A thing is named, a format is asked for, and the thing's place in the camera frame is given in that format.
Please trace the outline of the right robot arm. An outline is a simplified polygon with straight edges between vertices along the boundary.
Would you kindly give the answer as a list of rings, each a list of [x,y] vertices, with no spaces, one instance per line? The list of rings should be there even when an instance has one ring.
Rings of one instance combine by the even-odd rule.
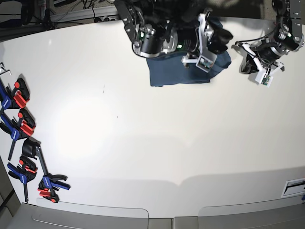
[[[146,59],[183,54],[185,67],[209,72],[233,35],[210,18],[202,0],[116,0],[133,52]]]

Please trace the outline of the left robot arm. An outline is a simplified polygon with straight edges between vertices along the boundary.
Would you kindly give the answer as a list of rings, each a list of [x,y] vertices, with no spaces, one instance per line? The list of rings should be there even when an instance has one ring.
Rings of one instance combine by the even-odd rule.
[[[274,0],[272,7],[276,12],[276,21],[268,34],[235,43],[247,54],[241,73],[262,73],[266,80],[275,70],[285,70],[284,65],[279,62],[282,56],[298,51],[305,43],[301,24],[301,1]]]

